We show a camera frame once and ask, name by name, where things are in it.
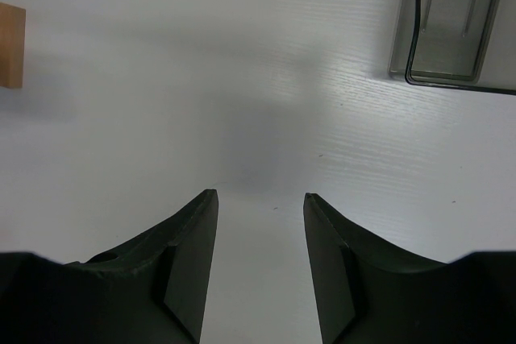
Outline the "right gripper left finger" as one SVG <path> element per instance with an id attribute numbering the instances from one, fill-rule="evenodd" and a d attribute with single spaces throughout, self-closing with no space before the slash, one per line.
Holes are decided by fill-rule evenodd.
<path id="1" fill-rule="evenodd" d="M 218 194 L 80 263 L 1 256 L 4 343 L 197 343 L 218 221 Z"/>

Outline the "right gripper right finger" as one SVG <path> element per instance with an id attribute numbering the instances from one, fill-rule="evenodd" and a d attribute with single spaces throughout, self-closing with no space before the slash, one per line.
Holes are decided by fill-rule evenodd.
<path id="1" fill-rule="evenodd" d="M 315 193 L 303 215 L 325 343 L 514 342 L 514 252 L 441 263 L 366 230 Z"/>

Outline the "smoky transparent plastic bin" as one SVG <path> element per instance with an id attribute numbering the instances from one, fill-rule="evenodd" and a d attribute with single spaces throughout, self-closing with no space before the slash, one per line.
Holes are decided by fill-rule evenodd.
<path id="1" fill-rule="evenodd" d="M 482 79 L 501 0 L 401 0 L 389 75 L 409 85 L 513 95 L 515 82 Z"/>

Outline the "long wood block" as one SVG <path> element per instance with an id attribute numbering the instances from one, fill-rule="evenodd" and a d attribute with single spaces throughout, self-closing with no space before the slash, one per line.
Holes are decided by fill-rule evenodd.
<path id="1" fill-rule="evenodd" d="M 26 10 L 1 3 L 1 87 L 21 89 Z"/>

